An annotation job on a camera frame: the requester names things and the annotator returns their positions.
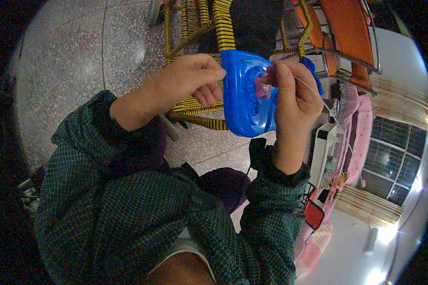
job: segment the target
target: fingernail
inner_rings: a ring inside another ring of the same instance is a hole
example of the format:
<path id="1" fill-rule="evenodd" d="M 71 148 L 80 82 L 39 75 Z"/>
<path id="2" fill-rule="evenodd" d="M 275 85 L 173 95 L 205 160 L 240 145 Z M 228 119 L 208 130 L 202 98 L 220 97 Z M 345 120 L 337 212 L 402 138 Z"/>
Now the fingernail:
<path id="1" fill-rule="evenodd" d="M 287 77 L 288 74 L 289 74 L 288 73 L 289 69 L 288 69 L 288 67 L 285 64 L 278 63 L 277 64 L 277 72 L 279 73 L 280 76 Z"/>
<path id="2" fill-rule="evenodd" d="M 217 69 L 216 74 L 217 74 L 217 76 L 224 78 L 225 75 L 227 74 L 227 71 L 225 71 L 225 69 L 223 69 L 223 68 Z"/>

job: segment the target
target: pink cloth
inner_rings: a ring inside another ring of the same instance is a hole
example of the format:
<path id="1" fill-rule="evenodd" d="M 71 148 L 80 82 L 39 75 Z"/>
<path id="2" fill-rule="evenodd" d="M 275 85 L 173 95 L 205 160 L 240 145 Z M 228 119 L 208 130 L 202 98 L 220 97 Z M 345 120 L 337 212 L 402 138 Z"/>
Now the pink cloth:
<path id="1" fill-rule="evenodd" d="M 293 251 L 293 262 L 297 270 L 297 278 L 306 276 L 319 261 L 331 238 L 330 215 L 336 200 L 330 200 L 323 206 L 325 218 L 320 227 L 314 231 L 304 224 Z"/>
<path id="2" fill-rule="evenodd" d="M 358 121 L 356 137 L 353 146 L 353 154 L 350 158 L 347 174 L 349 175 L 346 183 L 352 183 L 357 180 L 361 169 L 365 165 L 366 155 L 369 148 L 369 138 L 372 131 L 372 107 L 369 97 L 360 97 L 358 107 Z"/>
<path id="3" fill-rule="evenodd" d="M 366 9 L 366 5 L 365 5 L 364 0 L 361 0 L 361 6 L 363 7 L 363 12 L 365 13 L 366 24 L 368 24 L 368 26 L 369 26 L 369 25 L 371 25 L 371 18 L 368 15 L 368 9 Z"/>
<path id="4" fill-rule="evenodd" d="M 356 86 L 349 85 L 349 84 L 341 84 L 340 90 L 342 93 L 347 93 L 344 96 L 349 97 L 349 102 L 346 109 L 343 110 L 343 113 L 340 114 L 340 116 L 338 117 L 338 120 L 341 118 L 341 121 L 339 123 L 341 124 L 342 129 L 345 131 L 346 137 L 345 138 L 343 137 L 343 143 L 341 144 L 341 150 L 340 150 L 340 157 L 336 164 L 335 173 L 339 173 L 341 170 L 341 167 L 344 165 L 345 154 L 347 153 L 347 150 L 348 150 L 350 132 L 352 129 L 352 117 L 355 111 L 357 111 L 358 107 L 360 106 L 360 99 L 358 96 L 358 91 Z M 337 189 L 342 191 L 342 186 L 338 186 L 338 176 L 335 175 L 335 178 L 333 179 L 333 183 L 331 183 L 329 197 L 333 197 Z"/>

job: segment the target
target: blue plastic toy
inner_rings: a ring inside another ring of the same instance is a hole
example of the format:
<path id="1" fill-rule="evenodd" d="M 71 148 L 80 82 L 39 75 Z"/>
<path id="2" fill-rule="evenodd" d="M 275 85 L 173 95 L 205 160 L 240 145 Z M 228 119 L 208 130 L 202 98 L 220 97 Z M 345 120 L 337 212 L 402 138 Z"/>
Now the blue plastic toy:
<path id="1" fill-rule="evenodd" d="M 260 79 L 266 75 L 272 62 L 259 55 L 233 49 L 221 51 L 220 55 L 222 68 L 226 70 L 224 114 L 228 128 L 232 133 L 248 138 L 276 130 L 277 88 L 262 84 Z M 314 64 L 304 59 L 302 63 L 314 75 Z M 315 75 L 314 78 L 320 94 L 323 94 L 320 81 Z"/>

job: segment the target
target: orange chair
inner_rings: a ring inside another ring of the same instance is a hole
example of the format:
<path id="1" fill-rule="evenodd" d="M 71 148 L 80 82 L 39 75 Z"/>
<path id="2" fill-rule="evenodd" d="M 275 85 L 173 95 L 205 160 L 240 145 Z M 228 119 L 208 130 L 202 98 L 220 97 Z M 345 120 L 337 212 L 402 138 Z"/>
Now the orange chair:
<path id="1" fill-rule="evenodd" d="M 291 0 L 291 3 L 297 5 L 299 1 Z M 339 47 L 339 50 L 335 49 L 330 35 L 322 31 L 313 7 L 306 4 L 313 24 L 309 39 L 316 50 L 325 51 L 322 55 L 325 61 L 326 76 L 336 76 L 341 81 L 374 92 L 368 80 L 367 68 L 380 72 L 378 68 L 374 67 L 371 40 L 361 2 L 359 0 L 321 0 L 320 4 Z M 295 8 L 295 13 L 306 27 L 307 20 L 301 7 Z M 344 75 L 340 70 L 340 56 L 351 60 L 351 76 Z"/>

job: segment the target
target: light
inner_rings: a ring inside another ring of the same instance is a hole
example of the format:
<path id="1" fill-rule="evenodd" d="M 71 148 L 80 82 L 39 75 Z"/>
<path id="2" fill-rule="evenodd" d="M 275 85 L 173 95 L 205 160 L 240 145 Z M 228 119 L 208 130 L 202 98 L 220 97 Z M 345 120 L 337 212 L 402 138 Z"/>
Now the light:
<path id="1" fill-rule="evenodd" d="M 398 225 L 389 223 L 387 226 L 380 228 L 377 234 L 377 240 L 383 244 L 389 244 L 398 232 Z"/>
<path id="2" fill-rule="evenodd" d="M 381 272 L 379 268 L 371 270 L 366 277 L 365 285 L 378 285 L 381 284 L 387 276 L 387 273 Z"/>
<path id="3" fill-rule="evenodd" d="M 416 177 L 416 179 L 414 179 L 414 183 L 412 183 L 411 191 L 412 190 L 415 190 L 417 193 L 422 190 L 422 182 L 420 181 L 418 176 Z"/>

